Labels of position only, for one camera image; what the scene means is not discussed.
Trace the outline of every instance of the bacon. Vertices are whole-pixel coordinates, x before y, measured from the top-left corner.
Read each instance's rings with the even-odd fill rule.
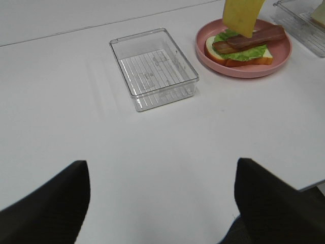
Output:
[[[214,49],[221,54],[229,54],[229,53],[235,53],[235,52],[241,52],[241,51],[245,51],[248,49],[251,49],[253,47],[256,46],[260,46],[260,45],[264,45],[265,43],[260,43],[258,45],[251,45],[251,46],[247,46],[247,47],[243,47],[240,49],[235,49],[233,48],[231,45],[229,45],[227,42],[214,42],[212,43],[212,46],[214,47]]]
[[[214,42],[212,46],[218,53],[222,54],[239,52],[238,49],[232,48],[227,42]]]
[[[273,25],[271,27],[254,32],[252,38],[237,35],[228,38],[226,42],[234,49],[243,49],[248,46],[257,46],[268,41],[281,40],[285,37],[286,35],[284,28],[280,25]]]

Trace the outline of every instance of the plastic tray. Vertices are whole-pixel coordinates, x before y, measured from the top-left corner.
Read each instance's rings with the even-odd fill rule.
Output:
[[[110,41],[137,111],[194,95],[197,72],[164,28]]]
[[[322,0],[281,0],[272,17],[277,24],[319,57],[325,57],[325,28],[311,20]]]

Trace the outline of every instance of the ham slice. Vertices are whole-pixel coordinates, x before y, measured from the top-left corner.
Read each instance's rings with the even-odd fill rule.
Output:
[[[258,30],[253,33],[252,38],[247,38],[242,35],[230,37],[226,42],[234,49],[243,49],[245,47],[258,46],[261,43],[268,41],[281,40],[286,37],[284,28],[280,25],[273,25],[268,28]]]

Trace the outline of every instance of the lettuce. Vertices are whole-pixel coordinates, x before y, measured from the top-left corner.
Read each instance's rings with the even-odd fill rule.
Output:
[[[221,32],[215,36],[214,42],[226,41],[229,37],[233,37],[236,35],[238,35],[238,33],[234,32],[230,29],[226,29],[224,32]],[[251,59],[263,57],[267,48],[268,47],[265,44],[262,46],[253,47],[251,49],[248,49],[248,50],[245,50],[242,52],[229,53],[229,54],[221,54],[221,53],[218,53],[216,50],[215,51],[224,59],[232,59],[232,60],[237,60],[237,61],[248,61]]]

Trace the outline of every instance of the sandwich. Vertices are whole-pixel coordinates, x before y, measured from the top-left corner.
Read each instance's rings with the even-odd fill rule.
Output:
[[[251,38],[226,29],[206,40],[205,54],[214,62],[227,67],[270,65],[273,56],[268,43],[285,37],[285,31],[280,25],[255,31]]]

